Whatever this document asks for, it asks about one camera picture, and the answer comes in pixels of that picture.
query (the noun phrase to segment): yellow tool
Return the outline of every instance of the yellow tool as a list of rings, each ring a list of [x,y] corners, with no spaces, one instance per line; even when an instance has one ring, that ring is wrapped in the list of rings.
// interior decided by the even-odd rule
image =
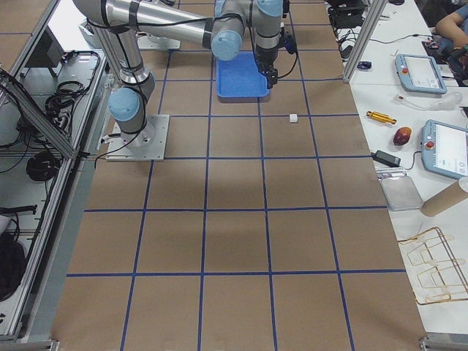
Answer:
[[[382,123],[396,123],[396,119],[391,118],[389,115],[385,115],[384,113],[380,112],[371,112],[367,111],[366,116],[375,119],[376,121],[382,122]]]

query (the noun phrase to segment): tablet device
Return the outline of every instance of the tablet device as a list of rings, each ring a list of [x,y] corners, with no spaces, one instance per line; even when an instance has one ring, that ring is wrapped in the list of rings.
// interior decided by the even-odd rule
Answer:
[[[455,179],[468,176],[468,129],[427,121],[423,128],[422,159],[431,172]]]
[[[400,54],[395,57],[395,66],[404,90],[428,94],[447,92],[433,57]]]

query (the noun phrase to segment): backpack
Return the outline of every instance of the backpack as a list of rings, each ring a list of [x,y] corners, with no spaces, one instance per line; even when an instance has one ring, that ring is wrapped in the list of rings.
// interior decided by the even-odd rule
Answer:
[[[9,233],[0,234],[0,301],[7,300],[21,284],[26,271],[23,246]]]

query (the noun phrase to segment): red button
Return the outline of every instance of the red button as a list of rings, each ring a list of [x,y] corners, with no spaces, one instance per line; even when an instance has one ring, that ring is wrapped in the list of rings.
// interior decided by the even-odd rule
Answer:
[[[426,144],[424,144],[424,146],[428,149],[428,150],[431,150],[433,147],[435,147],[435,143],[434,141],[428,141]]]

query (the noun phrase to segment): cardboard tube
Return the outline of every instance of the cardboard tube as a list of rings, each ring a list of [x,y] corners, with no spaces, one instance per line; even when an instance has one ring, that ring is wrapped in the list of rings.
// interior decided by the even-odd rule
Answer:
[[[421,212],[433,217],[467,198],[468,177],[463,177],[425,201]]]

